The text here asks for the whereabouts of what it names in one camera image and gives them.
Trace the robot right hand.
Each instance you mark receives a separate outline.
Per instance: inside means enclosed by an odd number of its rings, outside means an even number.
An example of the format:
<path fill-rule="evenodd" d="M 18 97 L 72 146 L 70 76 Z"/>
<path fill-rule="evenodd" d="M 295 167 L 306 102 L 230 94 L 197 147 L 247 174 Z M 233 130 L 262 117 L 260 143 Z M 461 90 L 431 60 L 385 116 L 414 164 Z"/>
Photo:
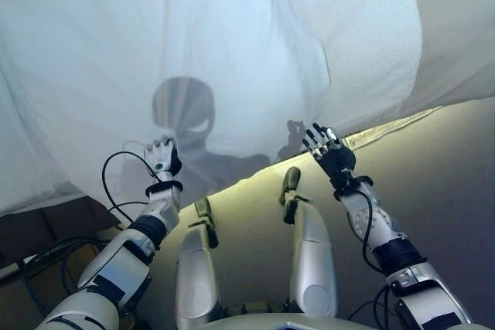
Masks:
<path fill-rule="evenodd" d="M 337 177 L 342 171 L 353 171 L 355 168 L 354 153 L 331 127 L 313 123 L 312 128 L 306 129 L 302 143 L 330 179 Z"/>

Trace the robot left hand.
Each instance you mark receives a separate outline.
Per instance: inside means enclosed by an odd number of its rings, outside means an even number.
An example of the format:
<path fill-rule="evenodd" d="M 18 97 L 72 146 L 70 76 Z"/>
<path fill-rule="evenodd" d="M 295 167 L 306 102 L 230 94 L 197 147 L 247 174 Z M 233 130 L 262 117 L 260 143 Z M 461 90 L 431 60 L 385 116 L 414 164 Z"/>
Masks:
<path fill-rule="evenodd" d="M 172 181 L 182 168 L 174 138 L 161 137 L 144 148 L 149 174 L 160 182 Z"/>

